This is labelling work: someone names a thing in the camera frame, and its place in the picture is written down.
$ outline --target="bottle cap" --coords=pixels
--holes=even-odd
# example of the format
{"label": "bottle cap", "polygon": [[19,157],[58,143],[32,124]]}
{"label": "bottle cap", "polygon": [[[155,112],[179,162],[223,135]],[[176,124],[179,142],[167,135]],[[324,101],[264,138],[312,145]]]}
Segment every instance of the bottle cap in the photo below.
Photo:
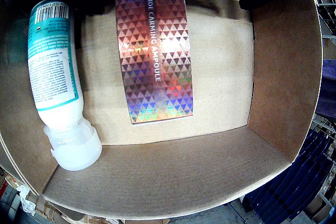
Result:
{"label": "bottle cap", "polygon": [[85,118],[64,131],[56,131],[45,126],[49,137],[51,153],[65,170],[82,170],[92,165],[100,156],[102,146],[94,127]]}

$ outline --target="cardboard box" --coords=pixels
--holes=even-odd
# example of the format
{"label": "cardboard box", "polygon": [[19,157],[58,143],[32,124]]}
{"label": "cardboard box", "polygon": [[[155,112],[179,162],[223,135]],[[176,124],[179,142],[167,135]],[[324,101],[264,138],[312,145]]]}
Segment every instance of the cardboard box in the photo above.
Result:
{"label": "cardboard box", "polygon": [[114,9],[85,18],[76,51],[84,116],[104,146],[79,172],[63,170],[51,156],[26,63],[0,66],[1,143],[33,192],[89,215],[164,219],[232,201],[291,165],[321,81],[314,1],[274,0],[252,12],[254,30],[238,0],[186,2],[192,119],[132,126]]}

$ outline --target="teal label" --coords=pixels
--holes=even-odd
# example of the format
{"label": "teal label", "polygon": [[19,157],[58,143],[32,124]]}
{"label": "teal label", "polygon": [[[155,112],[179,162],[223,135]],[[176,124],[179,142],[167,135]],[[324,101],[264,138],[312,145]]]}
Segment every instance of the teal label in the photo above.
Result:
{"label": "teal label", "polygon": [[69,6],[46,1],[34,7],[28,32],[30,84],[38,111],[78,99],[70,44]]}

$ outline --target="barcode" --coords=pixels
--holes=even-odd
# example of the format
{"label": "barcode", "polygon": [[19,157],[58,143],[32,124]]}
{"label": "barcode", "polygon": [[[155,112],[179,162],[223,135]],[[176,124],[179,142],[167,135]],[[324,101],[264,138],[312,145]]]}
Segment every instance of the barcode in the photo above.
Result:
{"label": "barcode", "polygon": [[56,2],[39,6],[36,10],[35,24],[50,18],[69,18],[69,6]]}

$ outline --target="holographic product box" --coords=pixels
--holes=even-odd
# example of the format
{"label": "holographic product box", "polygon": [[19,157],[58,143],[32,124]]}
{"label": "holographic product box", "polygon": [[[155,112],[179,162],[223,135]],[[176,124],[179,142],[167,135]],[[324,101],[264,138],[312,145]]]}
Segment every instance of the holographic product box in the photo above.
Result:
{"label": "holographic product box", "polygon": [[115,7],[131,122],[193,115],[184,0],[115,0]]}

